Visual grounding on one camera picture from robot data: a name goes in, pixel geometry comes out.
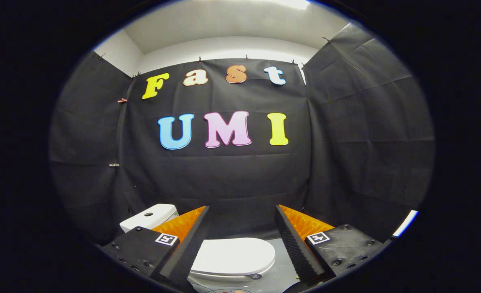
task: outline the white toilet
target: white toilet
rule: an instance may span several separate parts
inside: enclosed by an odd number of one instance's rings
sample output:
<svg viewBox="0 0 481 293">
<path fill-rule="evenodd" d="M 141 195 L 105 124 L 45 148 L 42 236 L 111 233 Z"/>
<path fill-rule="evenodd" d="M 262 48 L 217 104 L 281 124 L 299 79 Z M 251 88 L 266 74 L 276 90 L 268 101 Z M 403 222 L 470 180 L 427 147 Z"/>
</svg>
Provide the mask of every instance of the white toilet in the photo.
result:
<svg viewBox="0 0 481 293">
<path fill-rule="evenodd" d="M 275 262 L 275 249 L 257 238 L 205 240 L 194 260 L 190 277 L 215 282 L 260 279 Z"/>
<path fill-rule="evenodd" d="M 172 204 L 156 204 L 120 223 L 124 232 L 141 226 L 155 228 L 178 216 Z M 204 240 L 190 270 L 190 278 L 218 283 L 260 279 L 275 262 L 275 249 L 257 238 Z"/>
</svg>

